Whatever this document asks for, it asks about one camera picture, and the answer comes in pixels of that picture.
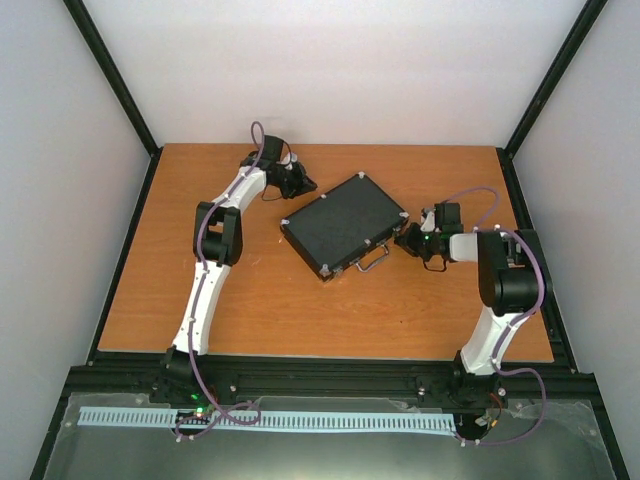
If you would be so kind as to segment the black poker set case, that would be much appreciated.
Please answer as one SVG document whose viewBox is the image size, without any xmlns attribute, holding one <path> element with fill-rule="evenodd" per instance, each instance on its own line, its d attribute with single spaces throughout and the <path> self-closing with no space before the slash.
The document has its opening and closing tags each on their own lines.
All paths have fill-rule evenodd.
<svg viewBox="0 0 640 480">
<path fill-rule="evenodd" d="M 323 282 L 351 266 L 361 273 L 389 255 L 409 213 L 359 172 L 280 222 L 284 238 Z"/>
</svg>

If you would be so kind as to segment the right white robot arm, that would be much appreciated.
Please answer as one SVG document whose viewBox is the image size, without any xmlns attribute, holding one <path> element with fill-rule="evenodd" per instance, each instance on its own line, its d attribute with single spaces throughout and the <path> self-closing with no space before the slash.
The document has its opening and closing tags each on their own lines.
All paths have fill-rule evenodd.
<svg viewBox="0 0 640 480">
<path fill-rule="evenodd" d="M 441 202 L 422 212 L 395 244 L 424 266 L 439 257 L 445 272 L 453 263 L 475 263 L 482 309 L 476 327 L 456 357 L 445 380 L 429 386 L 454 404 L 471 406 L 496 394 L 502 359 L 519 328 L 552 290 L 548 267 L 533 229 L 464 230 L 460 205 Z"/>
</svg>

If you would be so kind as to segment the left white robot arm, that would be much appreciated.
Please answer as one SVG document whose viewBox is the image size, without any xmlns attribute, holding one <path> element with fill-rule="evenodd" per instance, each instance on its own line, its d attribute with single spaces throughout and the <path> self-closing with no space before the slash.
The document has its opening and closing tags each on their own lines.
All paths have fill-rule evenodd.
<svg viewBox="0 0 640 480">
<path fill-rule="evenodd" d="M 186 402 L 197 402 L 211 393 L 207 376 L 198 371 L 197 358 L 208 353 L 220 294 L 243 251 L 242 214 L 269 186 L 277 188 L 282 199 L 317 189 L 286 140 L 265 135 L 254 145 L 226 189 L 196 207 L 192 289 L 164 363 L 174 392 Z"/>
</svg>

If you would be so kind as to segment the left black frame post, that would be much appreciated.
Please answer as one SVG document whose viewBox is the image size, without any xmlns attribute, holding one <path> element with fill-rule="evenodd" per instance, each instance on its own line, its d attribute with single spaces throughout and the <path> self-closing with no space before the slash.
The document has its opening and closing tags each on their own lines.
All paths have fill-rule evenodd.
<svg viewBox="0 0 640 480">
<path fill-rule="evenodd" d="M 124 77 L 85 3 L 81 0 L 63 0 L 63 4 L 128 118 L 144 150 L 151 158 L 156 157 L 160 151 L 160 147 L 157 145 L 151 130 L 144 120 Z"/>
</svg>

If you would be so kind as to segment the black frame post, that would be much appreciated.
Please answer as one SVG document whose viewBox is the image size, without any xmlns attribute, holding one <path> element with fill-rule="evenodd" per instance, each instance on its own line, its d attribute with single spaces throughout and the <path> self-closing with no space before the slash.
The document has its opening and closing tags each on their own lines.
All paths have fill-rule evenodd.
<svg viewBox="0 0 640 480">
<path fill-rule="evenodd" d="M 157 145 L 151 130 L 144 120 L 124 77 L 85 3 L 81 0 L 63 0 L 63 4 L 128 118 L 144 150 L 151 158 L 156 157 L 160 151 L 160 147 Z"/>
<path fill-rule="evenodd" d="M 515 158 L 607 3 L 607 0 L 588 0 L 584 3 L 504 147 L 510 160 Z"/>
</svg>

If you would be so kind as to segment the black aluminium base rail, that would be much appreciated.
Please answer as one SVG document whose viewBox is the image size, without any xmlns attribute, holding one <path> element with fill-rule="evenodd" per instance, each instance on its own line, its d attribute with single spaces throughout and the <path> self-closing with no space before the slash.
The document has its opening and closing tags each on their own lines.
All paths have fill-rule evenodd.
<svg viewBox="0 0 640 480">
<path fill-rule="evenodd" d="M 70 369 L 62 393 L 144 393 L 154 402 L 194 405 L 210 392 L 225 405 L 261 396 L 376 397 L 460 409 L 504 397 L 602 402 L 594 375 L 567 364 L 535 364 L 510 377 L 475 376 L 459 360 L 400 361 L 99 352 Z"/>
</svg>

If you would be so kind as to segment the right black frame post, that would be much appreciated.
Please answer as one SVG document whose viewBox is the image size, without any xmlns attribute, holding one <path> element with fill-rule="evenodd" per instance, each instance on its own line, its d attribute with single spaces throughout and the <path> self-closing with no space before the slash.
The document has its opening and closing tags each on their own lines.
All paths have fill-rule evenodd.
<svg viewBox="0 0 640 480">
<path fill-rule="evenodd" d="M 607 0 L 588 0 L 584 3 L 504 147 L 510 160 L 515 158 L 607 3 Z"/>
</svg>

